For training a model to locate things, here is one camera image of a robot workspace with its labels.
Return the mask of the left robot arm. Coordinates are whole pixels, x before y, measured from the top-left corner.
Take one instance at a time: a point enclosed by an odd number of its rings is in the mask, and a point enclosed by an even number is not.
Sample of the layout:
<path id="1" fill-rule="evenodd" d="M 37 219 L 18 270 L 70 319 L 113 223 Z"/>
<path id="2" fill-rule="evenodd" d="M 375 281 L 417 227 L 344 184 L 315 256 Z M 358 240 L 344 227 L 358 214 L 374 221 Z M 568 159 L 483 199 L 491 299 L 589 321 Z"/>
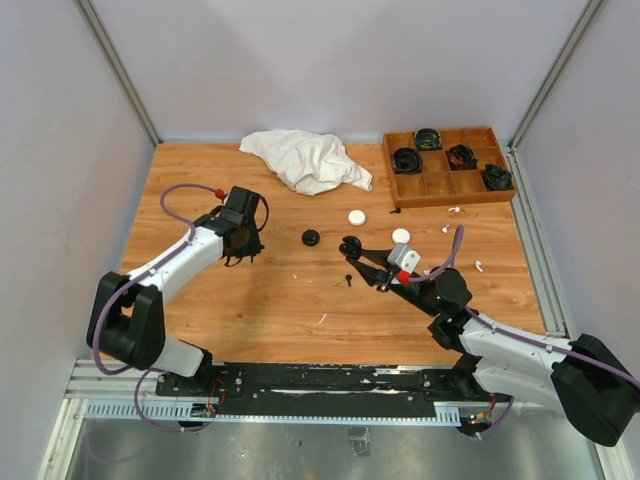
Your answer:
<path id="1" fill-rule="evenodd" d="M 208 191 L 220 204 L 196 220 L 179 215 L 167 199 L 186 188 Z M 214 383 L 212 354 L 167 333 L 165 306 L 205 268 L 219 261 L 229 268 L 261 253 L 260 232 L 266 224 L 255 215 L 259 207 L 269 206 L 264 196 L 246 188 L 224 192 L 197 183 L 168 187 L 160 206 L 186 225 L 186 233 L 146 264 L 126 274 L 108 272 L 99 280 L 86 341 L 105 375 L 130 369 L 170 373 L 179 376 L 190 394 L 200 396 Z"/>

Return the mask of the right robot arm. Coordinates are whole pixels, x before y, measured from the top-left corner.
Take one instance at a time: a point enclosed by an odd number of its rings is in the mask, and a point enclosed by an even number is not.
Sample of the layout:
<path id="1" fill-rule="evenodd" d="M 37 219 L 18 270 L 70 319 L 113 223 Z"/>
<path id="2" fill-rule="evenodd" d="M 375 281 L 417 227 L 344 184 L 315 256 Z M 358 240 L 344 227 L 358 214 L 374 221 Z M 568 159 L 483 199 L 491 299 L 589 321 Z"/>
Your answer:
<path id="1" fill-rule="evenodd" d="M 406 243 L 369 250 L 347 236 L 339 250 L 369 286 L 392 292 L 431 317 L 432 337 L 467 364 L 452 377 L 463 399 L 486 392 L 557 410 L 580 434 L 605 447 L 615 446 L 638 414 L 638 379 L 600 339 L 541 336 L 471 308 L 472 294 L 454 267 L 457 245 L 424 276 L 415 271 L 419 253 Z"/>

